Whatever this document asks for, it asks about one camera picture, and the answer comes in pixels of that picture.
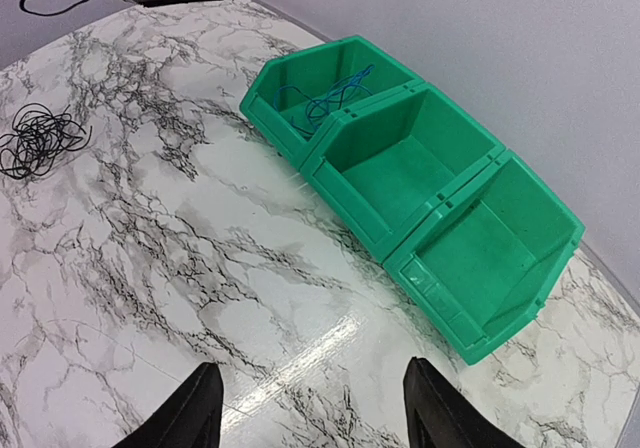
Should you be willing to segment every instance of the blue cable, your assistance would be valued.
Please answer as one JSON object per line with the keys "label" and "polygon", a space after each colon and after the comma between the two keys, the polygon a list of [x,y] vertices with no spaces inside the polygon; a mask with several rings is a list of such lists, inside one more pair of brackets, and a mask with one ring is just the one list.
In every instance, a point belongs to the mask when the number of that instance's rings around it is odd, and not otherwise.
{"label": "blue cable", "polygon": [[327,94],[322,98],[311,98],[307,94],[303,93],[302,90],[300,90],[300,88],[295,85],[281,86],[278,91],[276,91],[273,97],[273,107],[276,109],[276,111],[280,111],[278,101],[280,99],[280,94],[285,90],[295,90],[302,97],[309,100],[305,108],[305,117],[307,118],[307,122],[309,123],[313,131],[309,131],[308,129],[302,128],[301,126],[297,126],[293,121],[293,117],[291,117],[291,126],[298,130],[302,134],[302,136],[308,140],[309,138],[311,138],[311,136],[314,135],[316,131],[318,131],[325,118],[331,114],[331,108],[333,105],[338,105],[337,109],[340,110],[342,109],[342,106],[345,103],[351,101],[359,91],[364,91],[369,96],[373,94],[369,89],[362,86],[362,82],[367,76],[369,76],[374,68],[375,65],[369,65],[367,68],[359,71],[355,75],[347,76],[342,80],[335,82],[333,85],[331,85],[331,87],[327,91]]}

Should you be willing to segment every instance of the blue wire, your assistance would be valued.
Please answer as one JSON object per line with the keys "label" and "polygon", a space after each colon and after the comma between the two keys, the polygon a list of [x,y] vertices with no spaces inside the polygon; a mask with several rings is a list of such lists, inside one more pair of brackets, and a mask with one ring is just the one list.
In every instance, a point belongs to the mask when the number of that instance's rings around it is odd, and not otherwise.
{"label": "blue wire", "polygon": [[285,90],[295,90],[302,97],[309,100],[305,108],[305,117],[307,118],[307,122],[309,123],[313,131],[309,131],[308,129],[297,126],[293,121],[293,117],[291,117],[291,126],[302,133],[305,139],[309,139],[316,131],[318,131],[325,118],[331,114],[332,105],[338,105],[338,110],[342,109],[342,106],[345,103],[351,101],[360,90],[364,91],[369,96],[373,94],[369,89],[362,86],[362,82],[367,76],[369,76],[369,74],[371,74],[371,71],[373,71],[374,68],[375,65],[369,65],[364,70],[359,71],[355,75],[347,76],[335,82],[333,85],[331,85],[331,87],[327,91],[327,94],[322,98],[311,98],[307,94],[303,93],[302,90],[300,90],[300,88],[295,85],[281,86],[278,91],[276,91],[273,97],[273,107],[276,109],[276,111],[280,111],[280,94]]}

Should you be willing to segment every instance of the marble tabletop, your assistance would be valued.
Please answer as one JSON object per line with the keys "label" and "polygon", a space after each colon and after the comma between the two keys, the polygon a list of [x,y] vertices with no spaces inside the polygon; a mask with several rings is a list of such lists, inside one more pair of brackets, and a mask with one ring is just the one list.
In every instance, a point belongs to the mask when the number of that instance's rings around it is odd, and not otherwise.
{"label": "marble tabletop", "polygon": [[248,0],[131,8],[0,72],[4,130],[36,101],[93,127],[0,181],[0,446],[111,446],[213,360],[223,447],[406,447],[412,356],[526,446],[615,446],[640,323],[583,253],[468,367],[239,114],[317,43]]}

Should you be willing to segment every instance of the gray wall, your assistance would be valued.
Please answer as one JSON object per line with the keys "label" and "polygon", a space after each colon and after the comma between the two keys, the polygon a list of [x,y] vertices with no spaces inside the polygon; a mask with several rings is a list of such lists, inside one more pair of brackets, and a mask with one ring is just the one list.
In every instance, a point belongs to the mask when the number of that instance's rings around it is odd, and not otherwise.
{"label": "gray wall", "polygon": [[[30,0],[34,11],[64,9],[78,0]],[[122,0],[91,0],[69,13],[41,18],[22,13],[19,0],[0,0],[0,69],[81,26],[122,10]]]}
{"label": "gray wall", "polygon": [[515,149],[640,298],[640,0],[264,0],[359,33]]}

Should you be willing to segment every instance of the marble table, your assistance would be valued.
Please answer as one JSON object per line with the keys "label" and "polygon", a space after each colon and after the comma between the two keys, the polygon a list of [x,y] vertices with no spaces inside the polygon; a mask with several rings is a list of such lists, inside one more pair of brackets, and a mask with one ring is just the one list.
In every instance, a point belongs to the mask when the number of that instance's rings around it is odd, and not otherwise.
{"label": "marble table", "polygon": [[0,181],[0,446],[111,446],[215,360],[223,447],[406,447],[412,356],[526,446],[615,446],[640,323],[583,253],[468,367],[239,114],[266,60],[317,43],[248,0],[132,8],[0,72],[4,130],[32,101],[93,127]]}

